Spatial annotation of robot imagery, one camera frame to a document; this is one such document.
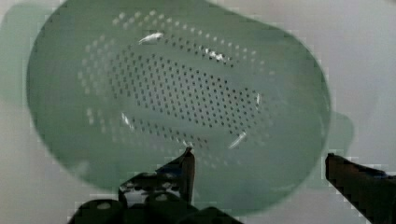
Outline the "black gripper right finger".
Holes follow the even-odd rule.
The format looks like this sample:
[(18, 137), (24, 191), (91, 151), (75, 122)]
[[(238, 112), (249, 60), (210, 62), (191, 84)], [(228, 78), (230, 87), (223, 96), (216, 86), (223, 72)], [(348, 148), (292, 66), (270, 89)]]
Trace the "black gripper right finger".
[(326, 179), (372, 224), (395, 224), (395, 176), (329, 153)]

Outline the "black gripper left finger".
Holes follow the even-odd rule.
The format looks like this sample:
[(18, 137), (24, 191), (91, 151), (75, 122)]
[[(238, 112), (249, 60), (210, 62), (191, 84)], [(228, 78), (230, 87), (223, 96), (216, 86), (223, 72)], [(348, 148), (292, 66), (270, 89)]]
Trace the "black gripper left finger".
[(195, 174), (192, 147), (153, 172), (135, 175), (119, 186), (119, 201), (125, 207), (142, 203), (153, 193), (168, 192), (191, 202)]

